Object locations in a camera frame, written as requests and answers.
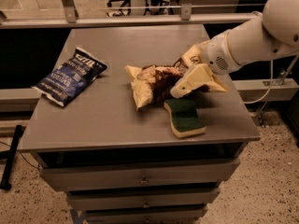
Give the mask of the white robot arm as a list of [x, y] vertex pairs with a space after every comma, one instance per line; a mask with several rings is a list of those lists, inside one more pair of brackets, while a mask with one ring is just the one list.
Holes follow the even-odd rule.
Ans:
[[268, 0], [257, 17], [194, 45], [198, 59], [170, 90], [175, 98], [192, 91], [226, 91], [218, 79], [259, 61], [299, 51], [299, 0]]

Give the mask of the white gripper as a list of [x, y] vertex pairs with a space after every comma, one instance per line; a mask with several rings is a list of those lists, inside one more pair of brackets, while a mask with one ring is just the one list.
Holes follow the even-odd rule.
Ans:
[[228, 87], [214, 75], [230, 74], [241, 68], [229, 50], [228, 34], [226, 31], [198, 46], [194, 44], [182, 55], [181, 59], [190, 68], [170, 90], [173, 97], [181, 98], [198, 89], [228, 91]]

